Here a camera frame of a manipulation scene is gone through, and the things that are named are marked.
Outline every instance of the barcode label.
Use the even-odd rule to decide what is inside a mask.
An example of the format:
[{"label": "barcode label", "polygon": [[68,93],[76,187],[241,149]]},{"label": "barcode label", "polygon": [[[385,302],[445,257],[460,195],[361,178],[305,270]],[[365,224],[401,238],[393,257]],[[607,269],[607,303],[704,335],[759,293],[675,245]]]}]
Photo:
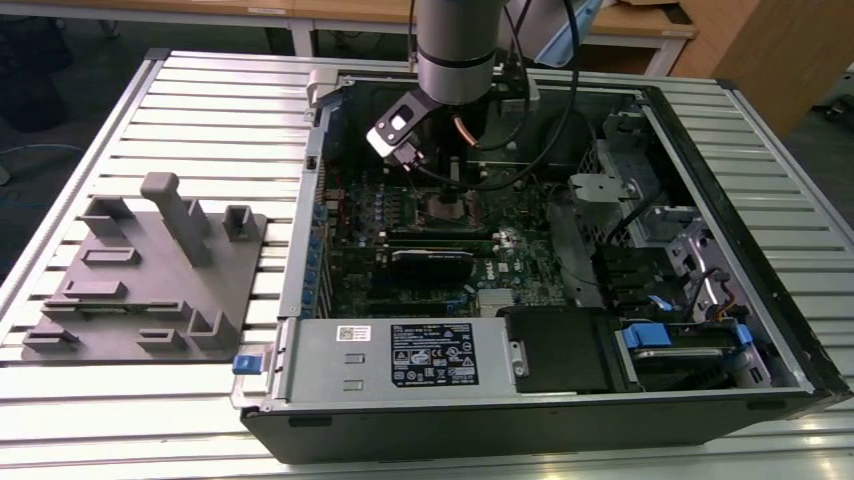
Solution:
[{"label": "barcode label", "polygon": [[266,15],[284,15],[284,10],[280,8],[246,8],[249,13],[264,13]]},{"label": "barcode label", "polygon": [[370,327],[368,325],[338,325],[334,339],[338,342],[369,342]]}]

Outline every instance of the metal bracket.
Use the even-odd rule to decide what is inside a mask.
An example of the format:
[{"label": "metal bracket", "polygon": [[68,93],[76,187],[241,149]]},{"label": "metal bracket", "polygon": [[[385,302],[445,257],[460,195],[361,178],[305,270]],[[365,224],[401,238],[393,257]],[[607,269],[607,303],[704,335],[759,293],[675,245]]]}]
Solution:
[{"label": "metal bracket", "polygon": [[321,99],[340,87],[337,82],[336,68],[314,68],[308,73],[308,83],[305,84],[305,98],[308,106],[317,108],[322,106]]}]

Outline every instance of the aluminum extrusion table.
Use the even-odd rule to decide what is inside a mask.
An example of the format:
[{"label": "aluminum extrusion table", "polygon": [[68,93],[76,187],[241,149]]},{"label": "aluminum extrusion table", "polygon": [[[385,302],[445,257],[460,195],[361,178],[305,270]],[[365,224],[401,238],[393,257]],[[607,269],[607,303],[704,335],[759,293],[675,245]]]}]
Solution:
[{"label": "aluminum extrusion table", "polygon": [[[58,286],[86,234],[74,218],[86,198],[125,195],[132,208],[153,208],[137,194],[148,171],[180,175],[180,194],[200,198],[205,209],[248,203],[270,219],[242,342],[273,339],[309,128],[305,84],[317,67],[405,70],[396,62],[194,52],[144,61],[0,288],[0,361],[7,364],[0,368],[0,477],[849,478],[852,402],[793,421],[753,425],[700,447],[288,466],[240,424],[229,401],[229,365],[14,365],[24,333],[38,321],[40,300]],[[581,78],[660,87],[849,379],[854,233],[740,94],[707,80]],[[257,384],[244,390],[260,392],[264,379],[252,378]]]}]

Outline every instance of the orange wire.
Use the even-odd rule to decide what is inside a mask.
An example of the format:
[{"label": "orange wire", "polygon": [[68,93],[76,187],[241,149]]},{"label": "orange wire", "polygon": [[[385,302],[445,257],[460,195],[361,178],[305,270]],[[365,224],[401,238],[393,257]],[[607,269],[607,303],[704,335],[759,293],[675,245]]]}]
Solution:
[{"label": "orange wire", "polygon": [[473,147],[477,144],[477,140],[475,139],[473,135],[471,135],[471,133],[468,132],[468,129],[463,124],[463,119],[457,115],[453,116],[453,125],[456,126],[456,131],[463,136],[463,139],[465,140],[468,145]]}]

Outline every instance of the gray fixture plate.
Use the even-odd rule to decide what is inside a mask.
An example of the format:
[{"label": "gray fixture plate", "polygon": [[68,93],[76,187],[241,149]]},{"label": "gray fixture plate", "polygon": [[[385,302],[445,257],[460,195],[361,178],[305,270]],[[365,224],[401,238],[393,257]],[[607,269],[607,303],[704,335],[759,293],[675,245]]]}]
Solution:
[{"label": "gray fixture plate", "polygon": [[[65,329],[80,342],[73,350],[37,352],[25,348],[24,360],[61,363],[226,362],[236,354],[266,218],[260,214],[253,215],[260,230],[257,240],[229,242],[221,225],[224,214],[206,214],[210,228],[204,243],[210,251],[212,262],[208,266],[193,268],[165,229],[160,214],[138,212],[134,217],[136,221],[117,221],[125,238],[98,238],[93,234],[86,236],[52,300],[65,298],[61,291],[69,282],[121,281],[126,287],[126,295],[118,300],[104,302],[128,304],[184,301],[201,313],[209,324],[213,324],[217,312],[224,312],[233,334],[222,336],[222,348],[202,350],[186,338],[188,318],[152,318],[145,313],[100,313],[86,316],[86,319],[57,322],[42,316],[32,332]],[[137,265],[86,265],[81,261],[90,250],[130,246],[140,255]],[[184,337],[184,349],[142,349],[137,344],[140,329],[174,329]]]}]

